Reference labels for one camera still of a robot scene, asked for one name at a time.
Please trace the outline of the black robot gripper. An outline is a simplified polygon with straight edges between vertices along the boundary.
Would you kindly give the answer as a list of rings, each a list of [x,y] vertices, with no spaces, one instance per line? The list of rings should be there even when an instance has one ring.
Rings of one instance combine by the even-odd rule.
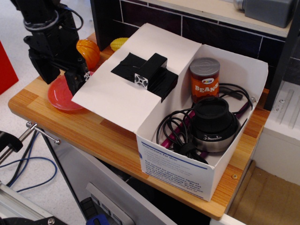
[[[32,33],[24,42],[30,47],[29,58],[34,68],[47,84],[53,82],[61,70],[65,71],[68,88],[74,96],[86,82],[84,75],[88,68],[76,48],[81,27],[76,27],[73,15],[83,24],[83,18],[73,10],[54,10],[49,20],[44,15],[42,22],[24,20],[23,23]]]

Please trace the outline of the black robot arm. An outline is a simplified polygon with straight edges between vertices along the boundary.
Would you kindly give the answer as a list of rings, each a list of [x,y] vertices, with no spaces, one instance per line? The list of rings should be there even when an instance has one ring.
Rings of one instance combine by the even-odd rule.
[[[14,0],[23,15],[30,36],[24,42],[30,47],[29,58],[41,78],[50,84],[64,71],[68,88],[74,95],[88,80],[89,70],[76,45],[78,27],[73,16],[78,13],[59,0]]]

